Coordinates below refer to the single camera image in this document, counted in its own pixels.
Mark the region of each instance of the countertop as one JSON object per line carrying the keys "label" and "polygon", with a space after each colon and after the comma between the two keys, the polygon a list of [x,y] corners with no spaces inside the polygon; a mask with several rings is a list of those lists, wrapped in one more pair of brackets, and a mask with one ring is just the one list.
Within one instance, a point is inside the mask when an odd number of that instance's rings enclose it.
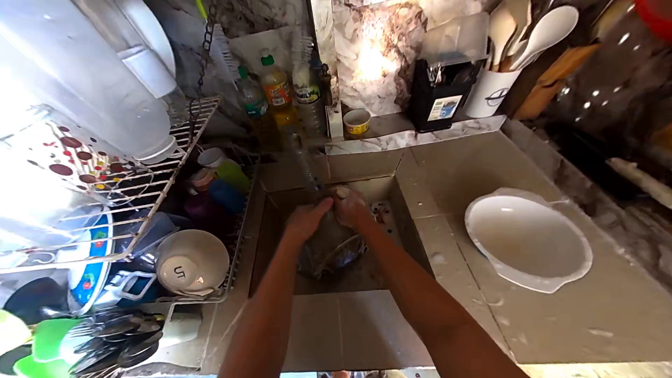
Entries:
{"label": "countertop", "polygon": [[[329,183],[394,176],[437,281],[517,363],[672,361],[669,293],[621,255],[613,239],[500,131],[321,157],[317,165],[317,176]],[[265,191],[301,183],[291,161],[267,165],[260,175],[230,297],[204,305],[204,323],[191,348],[178,344],[160,350],[147,361],[153,364],[137,368],[135,375],[155,373],[149,366],[161,362],[174,364],[168,369],[173,374],[180,373],[175,365],[201,375],[217,373],[247,300]],[[472,200],[500,187],[539,194],[583,231],[594,254],[585,277],[549,295],[495,273],[469,240],[463,218]],[[427,366],[432,362],[424,345],[389,291],[294,296],[284,371]]]}

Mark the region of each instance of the sink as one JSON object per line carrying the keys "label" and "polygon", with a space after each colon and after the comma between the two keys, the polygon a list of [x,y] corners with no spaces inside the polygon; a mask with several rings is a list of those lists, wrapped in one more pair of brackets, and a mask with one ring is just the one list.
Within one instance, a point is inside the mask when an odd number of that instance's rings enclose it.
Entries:
{"label": "sink", "polygon": [[[420,266],[433,276],[427,254],[394,176],[346,182],[339,185],[347,185],[361,192],[372,205],[372,210],[379,214],[377,218],[380,226],[394,239],[395,244],[404,248]],[[311,195],[305,189],[266,193],[250,284],[250,296],[256,291],[273,258],[284,230],[285,221],[296,206],[310,203],[309,198]],[[387,288],[373,255],[365,252],[348,267],[334,275],[323,276],[320,280],[297,274],[294,294],[341,293]]]}

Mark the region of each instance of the white utensil holder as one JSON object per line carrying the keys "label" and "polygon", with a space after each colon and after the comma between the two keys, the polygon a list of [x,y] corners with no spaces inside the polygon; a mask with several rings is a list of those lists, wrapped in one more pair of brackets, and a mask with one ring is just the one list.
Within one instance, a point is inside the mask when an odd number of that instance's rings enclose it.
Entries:
{"label": "white utensil holder", "polygon": [[492,72],[483,69],[466,100],[464,113],[471,118],[492,116],[522,71]]}

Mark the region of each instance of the yellow container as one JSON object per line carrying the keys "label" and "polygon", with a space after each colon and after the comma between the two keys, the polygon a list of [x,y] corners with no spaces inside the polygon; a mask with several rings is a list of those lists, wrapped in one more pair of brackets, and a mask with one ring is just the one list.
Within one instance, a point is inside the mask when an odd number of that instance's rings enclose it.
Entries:
{"label": "yellow container", "polygon": [[343,116],[345,129],[353,135],[365,133],[369,129],[369,121],[371,121],[371,113],[366,109],[353,109]]}

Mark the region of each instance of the chain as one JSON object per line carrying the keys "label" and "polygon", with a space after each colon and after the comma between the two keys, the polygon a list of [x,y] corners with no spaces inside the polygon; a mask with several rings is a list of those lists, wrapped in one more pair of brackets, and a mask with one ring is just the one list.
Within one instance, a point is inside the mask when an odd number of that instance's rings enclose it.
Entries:
{"label": "chain", "polygon": [[201,59],[198,62],[198,84],[196,88],[196,98],[189,102],[189,144],[191,145],[194,139],[194,129],[196,127],[196,112],[194,111],[194,102],[198,102],[199,108],[201,98],[203,98],[203,78],[206,75],[206,68],[208,67],[208,58],[210,56],[210,47],[212,46],[212,35],[214,33],[214,25],[217,22],[218,4],[219,0],[211,0],[208,6],[208,19],[206,20],[206,29],[203,33],[203,43],[201,44]]}

